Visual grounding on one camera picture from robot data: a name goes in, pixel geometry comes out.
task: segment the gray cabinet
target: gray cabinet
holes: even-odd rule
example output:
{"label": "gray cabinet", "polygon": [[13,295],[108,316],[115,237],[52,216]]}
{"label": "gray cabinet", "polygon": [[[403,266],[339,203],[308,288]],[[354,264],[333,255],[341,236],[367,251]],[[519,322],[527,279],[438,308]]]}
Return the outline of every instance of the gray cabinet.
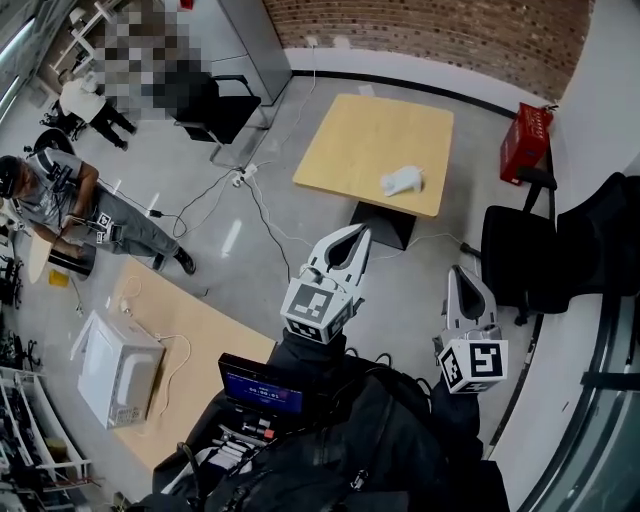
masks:
{"label": "gray cabinet", "polygon": [[[192,10],[179,0],[164,0],[200,49],[203,68],[213,75],[244,75],[253,92],[271,105],[291,77],[291,68],[261,0],[194,0]],[[240,84],[224,84],[222,94],[243,94]]]}

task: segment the square wooden table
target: square wooden table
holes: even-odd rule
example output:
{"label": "square wooden table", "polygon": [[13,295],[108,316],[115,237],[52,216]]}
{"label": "square wooden table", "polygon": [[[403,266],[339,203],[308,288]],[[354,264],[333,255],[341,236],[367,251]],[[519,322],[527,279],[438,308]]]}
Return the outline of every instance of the square wooden table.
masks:
{"label": "square wooden table", "polygon": [[[358,199],[352,222],[366,222],[374,240],[405,249],[416,216],[435,217],[440,210],[452,133],[447,110],[339,94],[293,182]],[[406,165],[422,169],[422,191],[386,197],[381,176]]]}

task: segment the display screen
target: display screen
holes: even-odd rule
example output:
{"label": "display screen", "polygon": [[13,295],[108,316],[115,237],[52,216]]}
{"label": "display screen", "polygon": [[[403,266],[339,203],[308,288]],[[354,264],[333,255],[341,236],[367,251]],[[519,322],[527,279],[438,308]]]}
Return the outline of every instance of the display screen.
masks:
{"label": "display screen", "polygon": [[227,395],[235,400],[251,402],[263,408],[289,414],[302,412],[302,393],[241,375],[227,373]]}

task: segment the brick wall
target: brick wall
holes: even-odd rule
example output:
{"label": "brick wall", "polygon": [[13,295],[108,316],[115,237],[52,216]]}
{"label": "brick wall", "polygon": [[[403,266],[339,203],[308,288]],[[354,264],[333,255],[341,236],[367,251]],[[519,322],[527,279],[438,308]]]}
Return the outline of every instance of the brick wall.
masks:
{"label": "brick wall", "polygon": [[405,53],[472,69],[556,100],[589,28],[592,0],[264,0],[285,48]]}

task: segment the wooden table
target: wooden table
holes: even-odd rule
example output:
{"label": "wooden table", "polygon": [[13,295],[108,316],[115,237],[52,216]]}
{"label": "wooden table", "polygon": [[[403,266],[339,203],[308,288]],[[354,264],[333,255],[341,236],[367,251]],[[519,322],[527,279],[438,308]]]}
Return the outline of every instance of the wooden table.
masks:
{"label": "wooden table", "polygon": [[177,286],[128,258],[111,296],[111,311],[127,298],[133,318],[148,332],[182,334],[191,342],[189,361],[173,376],[166,404],[167,380],[188,353],[179,337],[163,341],[167,351],[158,370],[144,424],[115,429],[115,435],[149,470],[185,441],[216,393],[222,391],[218,358],[223,352],[266,363],[275,342],[209,307]]}
{"label": "wooden table", "polygon": [[[415,103],[339,94],[293,182],[358,199],[353,222],[371,225],[374,240],[406,248],[415,216],[440,210],[453,133],[453,113]],[[380,178],[406,165],[423,170],[420,193],[386,197]]]}

